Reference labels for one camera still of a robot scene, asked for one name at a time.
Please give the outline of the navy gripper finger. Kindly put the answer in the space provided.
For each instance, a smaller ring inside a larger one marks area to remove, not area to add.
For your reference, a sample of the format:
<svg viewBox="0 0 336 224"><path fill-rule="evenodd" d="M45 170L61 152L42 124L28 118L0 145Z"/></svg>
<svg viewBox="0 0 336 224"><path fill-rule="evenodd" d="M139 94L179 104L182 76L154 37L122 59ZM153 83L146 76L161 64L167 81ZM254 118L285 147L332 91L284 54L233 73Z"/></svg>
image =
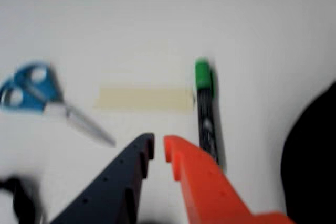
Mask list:
<svg viewBox="0 0 336 224"><path fill-rule="evenodd" d="M136 223L154 139L153 133L138 136L53 223Z"/></svg>

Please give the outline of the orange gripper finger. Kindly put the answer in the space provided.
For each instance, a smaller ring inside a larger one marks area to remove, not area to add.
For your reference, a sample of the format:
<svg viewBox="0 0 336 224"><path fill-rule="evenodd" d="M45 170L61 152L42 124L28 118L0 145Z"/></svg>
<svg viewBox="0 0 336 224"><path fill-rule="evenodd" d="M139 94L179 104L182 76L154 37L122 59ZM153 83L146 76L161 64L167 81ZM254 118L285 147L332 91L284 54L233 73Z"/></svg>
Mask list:
<svg viewBox="0 0 336 224"><path fill-rule="evenodd" d="M166 161L181 184L189 223L292 223L280 212L250 212L206 151L177 135L166 135L163 142Z"/></svg>

